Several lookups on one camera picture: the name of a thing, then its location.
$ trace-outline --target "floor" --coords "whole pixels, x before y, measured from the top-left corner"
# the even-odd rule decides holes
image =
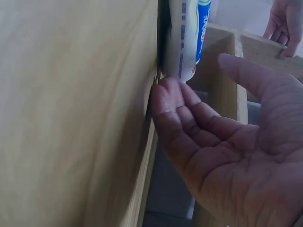
[[[272,0],[213,0],[212,22],[263,35]],[[260,106],[249,103],[249,123],[258,125]],[[158,146],[143,227],[190,227],[195,200]]]

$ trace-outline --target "light wood surface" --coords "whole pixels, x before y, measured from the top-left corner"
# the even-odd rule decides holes
[[[137,226],[157,1],[0,5],[0,226]]]

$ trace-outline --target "finger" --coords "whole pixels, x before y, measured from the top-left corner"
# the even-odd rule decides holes
[[[221,142],[215,135],[199,128],[191,111],[184,105],[180,84],[176,80],[167,78],[162,80],[160,85],[166,89],[172,103],[175,105],[182,129],[186,135],[200,147],[213,147]]]
[[[246,88],[259,100],[262,100],[271,82],[284,76],[284,74],[276,74],[270,69],[228,54],[220,54],[218,61],[228,77]]]
[[[193,114],[200,128],[221,140],[227,140],[243,126],[235,120],[221,117],[213,108],[201,102],[198,95],[187,84],[181,84],[180,87],[185,105]]]
[[[184,132],[200,147],[215,147],[222,142],[217,136],[202,130],[186,106],[178,108],[177,113],[180,117]]]
[[[288,7],[286,10],[286,21],[289,31],[289,43],[287,49],[282,52],[284,57],[294,57],[302,40],[303,33],[303,9]]]
[[[278,38],[281,35],[281,31],[279,29],[276,29],[273,33],[273,35],[271,36],[270,40],[276,42],[278,40]]]
[[[171,83],[174,90],[180,90],[173,79],[165,79],[153,87],[151,94],[151,111],[159,137],[164,143],[167,155],[179,171],[185,163],[199,151],[200,147],[184,133],[181,120],[176,113],[175,98],[169,94],[162,83]]]
[[[288,37],[284,33],[281,33],[280,37],[277,40],[277,43],[286,45],[287,42],[288,42]]]
[[[276,30],[276,24],[271,18],[269,18],[263,37],[269,39],[273,35],[275,30]]]
[[[287,58],[292,58],[295,56],[298,47],[299,47],[300,41],[299,39],[292,39],[290,38],[286,50],[284,50],[281,55]]]

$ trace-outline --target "white tube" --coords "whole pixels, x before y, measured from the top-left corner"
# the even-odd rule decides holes
[[[200,61],[211,0],[169,0],[168,32],[162,73],[185,83]]]

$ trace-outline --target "skin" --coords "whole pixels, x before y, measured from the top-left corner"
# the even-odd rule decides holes
[[[303,1],[274,0],[263,37],[286,45],[281,57],[294,57],[302,40]]]
[[[151,110],[169,160],[197,201],[233,227],[288,227],[303,211],[303,85],[242,58],[224,73],[261,102],[260,126],[220,116],[173,78]]]

